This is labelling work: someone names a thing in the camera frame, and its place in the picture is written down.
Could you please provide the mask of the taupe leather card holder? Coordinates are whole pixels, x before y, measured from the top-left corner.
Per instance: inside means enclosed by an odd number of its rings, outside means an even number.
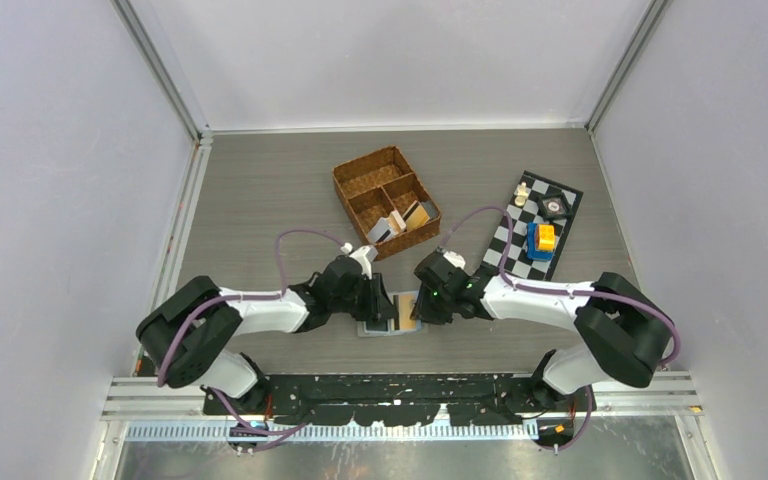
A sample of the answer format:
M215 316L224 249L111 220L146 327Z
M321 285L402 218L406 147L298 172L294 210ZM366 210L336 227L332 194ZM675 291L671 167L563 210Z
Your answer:
M407 292L397 292L397 293L394 293L394 294L392 294L390 296L390 303L391 303L392 309L386 310L381 318L373 320L373 321L382 321L382 320L384 320L384 321L386 321L386 320L391 321L391 325L392 325L392 331L391 332L387 332L387 333L371 333L371 332L366 332L364 330L364 323L365 322L361 322L357 326L357 333L358 333L358 335L360 337L370 337L370 338L374 338L374 337L394 337L394 336L399 336L399 335L414 334L414 333L418 333L418 332L423 331L425 329L424 324L416 317L415 314L414 314L415 317L421 322L421 328L419 330L416 330L416 331L413 331L413 332L402 333L402 332L397 332L394 329L394 319L397 316L397 307L395 306L395 296L399 295L399 294L402 294L402 293L414 293L416 295L416 301L417 301L417 296L418 296L418 292L417 291L407 291Z

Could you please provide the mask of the black credit card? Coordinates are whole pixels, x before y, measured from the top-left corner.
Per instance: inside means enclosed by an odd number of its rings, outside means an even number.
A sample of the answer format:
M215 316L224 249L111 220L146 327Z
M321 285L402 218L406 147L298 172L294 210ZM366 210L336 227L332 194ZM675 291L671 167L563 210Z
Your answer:
M364 330L371 333L387 333L392 331L391 321L370 321L364 323Z

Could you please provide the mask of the gold credit card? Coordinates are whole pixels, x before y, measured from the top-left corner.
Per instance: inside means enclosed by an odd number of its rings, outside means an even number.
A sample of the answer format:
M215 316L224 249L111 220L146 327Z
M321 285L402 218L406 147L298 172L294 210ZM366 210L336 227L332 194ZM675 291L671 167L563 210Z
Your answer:
M413 332L421 328L421 322L413 313L415 303L416 295L414 293L402 293L395 296L397 316L394 319L394 329L397 332Z

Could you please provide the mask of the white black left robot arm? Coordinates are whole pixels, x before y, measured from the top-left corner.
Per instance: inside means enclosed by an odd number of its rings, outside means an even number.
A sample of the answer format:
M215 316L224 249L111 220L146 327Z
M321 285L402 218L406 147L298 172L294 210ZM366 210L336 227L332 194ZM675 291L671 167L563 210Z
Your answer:
M240 412L253 414L265 405L265 376L229 342L253 333L307 332L335 314L379 324L396 318L398 310L370 262L339 255L285 291L234 291L197 276L145 317L135 335L155 363L160 385L217 390Z

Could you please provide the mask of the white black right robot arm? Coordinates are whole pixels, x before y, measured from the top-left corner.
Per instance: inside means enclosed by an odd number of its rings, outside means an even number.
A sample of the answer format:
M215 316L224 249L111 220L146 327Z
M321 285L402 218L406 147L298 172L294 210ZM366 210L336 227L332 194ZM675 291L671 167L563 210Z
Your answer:
M612 272L580 283L513 278L487 266L468 273L460 255L437 249L414 274L420 281L414 312L423 322L523 320L578 334L574 347L548 351L526 383L527 398L544 410L606 379L645 388L680 349L674 322Z

